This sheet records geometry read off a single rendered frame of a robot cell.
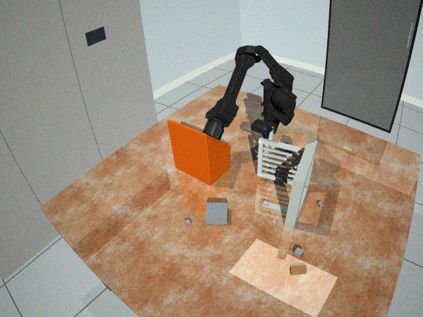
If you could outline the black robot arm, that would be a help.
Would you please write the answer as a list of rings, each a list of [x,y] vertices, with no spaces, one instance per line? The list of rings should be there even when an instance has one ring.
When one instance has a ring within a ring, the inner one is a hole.
[[[257,56],[256,56],[257,54]],[[239,95],[243,79],[255,63],[263,62],[270,70],[270,79],[264,79],[260,84],[264,87],[263,101],[274,104],[278,107],[273,110],[271,119],[275,118],[283,125],[288,125],[293,119],[294,109],[296,107],[296,95],[292,93],[294,76],[288,70],[284,69],[271,56],[270,52],[263,46],[242,46],[237,49],[235,55],[235,69],[231,80],[227,86],[223,98],[219,99],[216,105],[206,112],[205,118],[208,119],[204,130],[209,136],[218,140],[221,139],[224,127],[229,127],[236,117],[239,107],[236,105],[236,99]]]

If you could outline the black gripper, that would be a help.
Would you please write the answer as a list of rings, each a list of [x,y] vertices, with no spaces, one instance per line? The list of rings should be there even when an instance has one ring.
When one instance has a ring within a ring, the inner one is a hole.
[[[273,110],[277,110],[278,107],[274,104],[266,103],[265,101],[261,103],[263,106],[263,112],[261,112],[261,116],[264,117],[264,121],[257,119],[251,124],[251,131],[255,131],[260,133],[263,139],[269,139],[269,133],[274,130],[274,134],[276,134],[277,128],[280,122],[275,118],[275,120],[271,119],[271,115]],[[272,129],[274,127],[274,129]]]

